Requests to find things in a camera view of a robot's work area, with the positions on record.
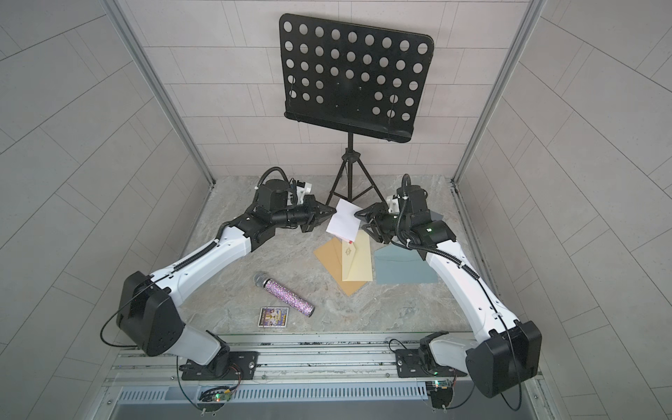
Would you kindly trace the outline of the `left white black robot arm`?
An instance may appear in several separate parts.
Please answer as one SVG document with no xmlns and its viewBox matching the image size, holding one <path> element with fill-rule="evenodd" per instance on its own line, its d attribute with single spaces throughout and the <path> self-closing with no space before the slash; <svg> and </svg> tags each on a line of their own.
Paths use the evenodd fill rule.
<svg viewBox="0 0 672 420">
<path fill-rule="evenodd" d="M 252 203 L 238 217 L 223 222 L 215 237 L 183 259 L 150 275 L 126 278 L 115 323 L 145 355 L 187 359 L 214 378 L 229 373 L 229 345 L 211 332 L 191 327 L 178 311 L 201 285 L 229 264 L 259 249 L 277 229 L 311 232 L 335 215 L 296 180 L 268 180 L 257 185 Z"/>
</svg>

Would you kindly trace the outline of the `cream envelope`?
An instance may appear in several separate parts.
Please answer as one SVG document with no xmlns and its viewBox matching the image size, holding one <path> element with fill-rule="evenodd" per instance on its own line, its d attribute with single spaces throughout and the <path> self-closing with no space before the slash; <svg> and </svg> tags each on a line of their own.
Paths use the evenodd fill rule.
<svg viewBox="0 0 672 420">
<path fill-rule="evenodd" d="M 357 232 L 355 241 L 341 243 L 341 260 L 344 282 L 373 281 L 370 237 L 363 230 Z"/>
</svg>

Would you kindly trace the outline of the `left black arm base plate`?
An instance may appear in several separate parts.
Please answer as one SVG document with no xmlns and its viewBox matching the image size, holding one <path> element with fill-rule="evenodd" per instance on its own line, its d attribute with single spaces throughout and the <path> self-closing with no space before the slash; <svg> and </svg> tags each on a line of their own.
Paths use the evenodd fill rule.
<svg viewBox="0 0 672 420">
<path fill-rule="evenodd" d="M 239 381 L 254 378 L 260 353 L 253 351 L 224 352 L 210 364 L 202 366 L 193 360 L 179 365 L 183 381 Z"/>
</svg>

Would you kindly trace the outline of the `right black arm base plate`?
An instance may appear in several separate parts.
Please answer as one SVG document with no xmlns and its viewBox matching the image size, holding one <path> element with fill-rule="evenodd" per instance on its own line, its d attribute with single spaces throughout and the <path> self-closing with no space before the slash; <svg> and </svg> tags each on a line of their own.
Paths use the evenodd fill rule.
<svg viewBox="0 0 672 420">
<path fill-rule="evenodd" d="M 429 367 L 423 362 L 416 349 L 398 348 L 394 350 L 394 354 L 399 378 L 453 378 L 454 376 L 462 378 L 467 376 L 467 373 L 453 367 Z"/>
</svg>

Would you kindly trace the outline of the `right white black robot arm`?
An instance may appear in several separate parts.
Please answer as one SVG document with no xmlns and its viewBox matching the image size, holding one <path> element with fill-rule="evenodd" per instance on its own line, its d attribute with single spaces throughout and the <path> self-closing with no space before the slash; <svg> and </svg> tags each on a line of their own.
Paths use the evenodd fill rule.
<svg viewBox="0 0 672 420">
<path fill-rule="evenodd" d="M 474 339 L 433 334 L 422 346 L 425 368 L 451 367 L 469 374 L 488 398 L 537 375 L 543 336 L 532 321 L 521 322 L 495 296 L 468 261 L 456 234 L 436 220 L 427 192 L 404 183 L 390 203 L 355 212 L 363 230 L 376 242 L 415 251 L 446 284 L 474 333 Z"/>
</svg>

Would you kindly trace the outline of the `pink red-bordered letter paper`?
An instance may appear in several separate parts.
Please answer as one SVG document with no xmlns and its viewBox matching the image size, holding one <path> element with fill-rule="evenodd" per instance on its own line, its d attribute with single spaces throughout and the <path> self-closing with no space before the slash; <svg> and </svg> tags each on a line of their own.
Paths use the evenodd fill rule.
<svg viewBox="0 0 672 420">
<path fill-rule="evenodd" d="M 327 233 L 347 243 L 354 243 L 361 223 L 355 213 L 360 210 L 362 208 L 359 206 L 340 199 L 336 206 L 336 214 L 331 217 L 327 225 Z"/>
</svg>

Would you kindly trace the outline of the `dark grey envelope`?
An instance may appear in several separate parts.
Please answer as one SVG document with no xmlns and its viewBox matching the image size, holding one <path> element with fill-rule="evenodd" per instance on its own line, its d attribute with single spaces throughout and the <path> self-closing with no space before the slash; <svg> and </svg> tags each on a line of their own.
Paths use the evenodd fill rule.
<svg viewBox="0 0 672 420">
<path fill-rule="evenodd" d="M 430 210 L 430 218 L 432 218 L 432 221 L 435 222 L 436 220 L 437 221 L 442 221 L 444 216 L 441 215 L 441 213 L 437 213 L 433 210 Z"/>
</svg>

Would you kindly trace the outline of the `blue-grey envelope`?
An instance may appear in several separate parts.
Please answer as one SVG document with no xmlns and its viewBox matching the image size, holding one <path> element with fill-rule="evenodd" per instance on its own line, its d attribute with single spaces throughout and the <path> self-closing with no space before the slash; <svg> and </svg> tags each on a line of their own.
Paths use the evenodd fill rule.
<svg viewBox="0 0 672 420">
<path fill-rule="evenodd" d="M 374 271 L 379 285 L 435 284 L 437 273 L 418 252 L 388 245 L 374 252 Z"/>
</svg>

